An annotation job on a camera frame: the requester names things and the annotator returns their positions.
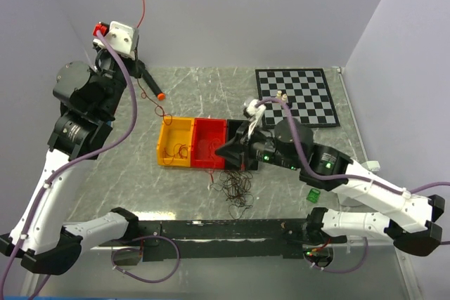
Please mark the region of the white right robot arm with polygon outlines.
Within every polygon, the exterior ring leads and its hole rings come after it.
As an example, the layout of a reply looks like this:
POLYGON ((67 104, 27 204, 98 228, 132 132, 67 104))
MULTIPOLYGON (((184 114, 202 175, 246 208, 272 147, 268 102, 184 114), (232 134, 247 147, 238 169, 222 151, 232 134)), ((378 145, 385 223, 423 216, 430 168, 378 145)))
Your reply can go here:
POLYGON ((444 213, 442 197, 415 195, 387 182, 345 153, 315 143, 313 131, 296 119, 285 118, 272 133, 251 130, 243 122, 215 153, 238 167, 258 161, 298 171, 307 185, 369 207, 367 212, 313 208, 304 229, 310 244, 360 236, 390 242, 415 256, 428 256, 442 244, 442 228, 436 223, 444 213))

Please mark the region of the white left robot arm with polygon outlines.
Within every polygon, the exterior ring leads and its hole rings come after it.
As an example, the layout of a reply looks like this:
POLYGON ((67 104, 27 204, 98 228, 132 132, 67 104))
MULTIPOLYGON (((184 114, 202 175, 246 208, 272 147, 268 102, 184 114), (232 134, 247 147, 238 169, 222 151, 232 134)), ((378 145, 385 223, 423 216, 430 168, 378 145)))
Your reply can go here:
POLYGON ((1 236, 1 253, 20 259, 31 273, 62 275, 93 247, 113 240, 130 245, 138 239, 138 217, 121 207, 91 221, 65 224, 87 171, 110 149, 106 141, 124 90, 132 89, 132 79, 143 72, 138 43, 138 32, 98 34, 94 67, 74 61, 58 72, 53 95, 60 101, 60 117, 41 177, 15 228, 1 236))

